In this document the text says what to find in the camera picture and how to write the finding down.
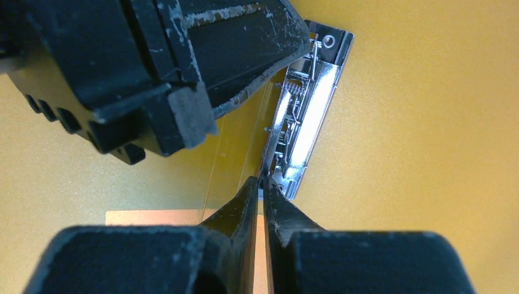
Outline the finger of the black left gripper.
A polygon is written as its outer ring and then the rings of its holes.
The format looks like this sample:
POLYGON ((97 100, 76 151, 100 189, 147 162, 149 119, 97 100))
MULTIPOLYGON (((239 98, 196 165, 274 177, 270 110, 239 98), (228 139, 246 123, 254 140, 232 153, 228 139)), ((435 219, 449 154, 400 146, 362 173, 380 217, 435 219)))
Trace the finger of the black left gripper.
POLYGON ((289 1, 125 1, 138 51, 160 91, 138 108, 143 149, 184 149, 217 131, 309 48, 289 1))

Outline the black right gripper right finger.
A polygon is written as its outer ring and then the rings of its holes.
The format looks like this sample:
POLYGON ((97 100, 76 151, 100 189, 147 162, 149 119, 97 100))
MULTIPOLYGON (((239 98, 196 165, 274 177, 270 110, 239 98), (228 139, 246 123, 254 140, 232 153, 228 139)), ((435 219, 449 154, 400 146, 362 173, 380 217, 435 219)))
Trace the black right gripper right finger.
POLYGON ((263 177, 270 293, 474 293, 457 251, 431 231, 326 230, 263 177))

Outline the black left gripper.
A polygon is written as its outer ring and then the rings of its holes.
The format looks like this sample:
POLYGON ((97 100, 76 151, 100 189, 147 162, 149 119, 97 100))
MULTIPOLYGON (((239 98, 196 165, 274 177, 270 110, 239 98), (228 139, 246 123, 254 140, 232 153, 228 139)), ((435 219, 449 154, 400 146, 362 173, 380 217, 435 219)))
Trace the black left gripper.
POLYGON ((102 154, 133 165, 145 150, 156 77, 127 1, 2 1, 1 35, 17 65, 9 78, 36 113, 102 154))

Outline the metal folder clip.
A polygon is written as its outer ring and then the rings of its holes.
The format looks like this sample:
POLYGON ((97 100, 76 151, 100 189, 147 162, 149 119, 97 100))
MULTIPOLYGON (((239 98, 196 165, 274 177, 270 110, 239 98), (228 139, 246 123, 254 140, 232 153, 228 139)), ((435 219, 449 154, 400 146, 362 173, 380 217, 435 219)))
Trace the metal folder clip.
POLYGON ((354 34, 307 20, 310 51, 284 70, 261 173, 294 200, 336 92, 354 34))

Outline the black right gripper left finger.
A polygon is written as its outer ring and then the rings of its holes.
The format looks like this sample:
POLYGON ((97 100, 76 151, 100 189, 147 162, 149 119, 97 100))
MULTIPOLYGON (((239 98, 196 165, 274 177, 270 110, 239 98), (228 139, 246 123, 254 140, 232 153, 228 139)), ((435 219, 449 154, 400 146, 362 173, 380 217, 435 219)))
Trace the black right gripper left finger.
POLYGON ((44 250, 25 293, 251 293, 258 179, 193 226, 74 226, 44 250))

